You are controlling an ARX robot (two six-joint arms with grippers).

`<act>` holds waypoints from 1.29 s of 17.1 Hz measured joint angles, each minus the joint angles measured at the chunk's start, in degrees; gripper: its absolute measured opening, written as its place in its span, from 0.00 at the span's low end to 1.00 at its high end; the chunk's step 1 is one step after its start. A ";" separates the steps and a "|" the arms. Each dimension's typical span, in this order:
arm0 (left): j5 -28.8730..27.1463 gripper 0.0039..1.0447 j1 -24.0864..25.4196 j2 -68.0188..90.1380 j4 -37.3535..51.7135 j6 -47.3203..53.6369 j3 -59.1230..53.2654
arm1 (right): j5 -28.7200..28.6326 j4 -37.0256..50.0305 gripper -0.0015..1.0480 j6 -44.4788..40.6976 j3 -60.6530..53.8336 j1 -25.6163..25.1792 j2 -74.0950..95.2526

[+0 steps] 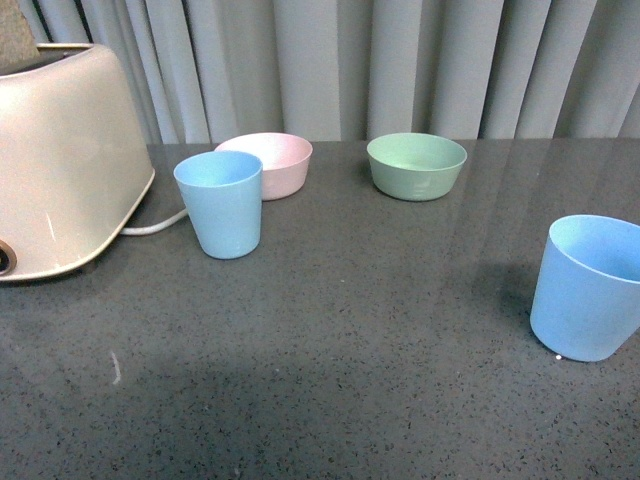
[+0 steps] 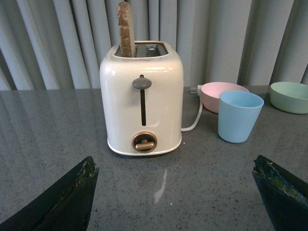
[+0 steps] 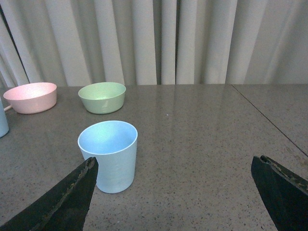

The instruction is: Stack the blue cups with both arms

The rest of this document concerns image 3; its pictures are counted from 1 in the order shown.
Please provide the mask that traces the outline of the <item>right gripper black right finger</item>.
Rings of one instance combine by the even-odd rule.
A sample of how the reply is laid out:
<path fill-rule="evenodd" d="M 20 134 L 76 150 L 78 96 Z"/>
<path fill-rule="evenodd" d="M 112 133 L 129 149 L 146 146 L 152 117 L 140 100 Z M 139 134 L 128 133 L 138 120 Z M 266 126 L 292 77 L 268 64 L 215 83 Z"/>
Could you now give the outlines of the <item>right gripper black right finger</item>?
<path fill-rule="evenodd" d="M 279 231 L 308 229 L 308 181 L 267 156 L 253 157 L 251 174 Z"/>

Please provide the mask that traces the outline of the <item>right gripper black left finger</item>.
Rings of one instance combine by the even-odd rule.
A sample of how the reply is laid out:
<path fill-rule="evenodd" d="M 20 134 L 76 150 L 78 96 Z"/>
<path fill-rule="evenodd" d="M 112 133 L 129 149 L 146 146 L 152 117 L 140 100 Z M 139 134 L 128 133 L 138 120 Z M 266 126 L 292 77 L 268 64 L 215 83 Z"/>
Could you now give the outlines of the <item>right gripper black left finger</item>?
<path fill-rule="evenodd" d="M 90 157 L 33 204 L 3 224 L 2 231 L 83 230 L 98 175 Z"/>

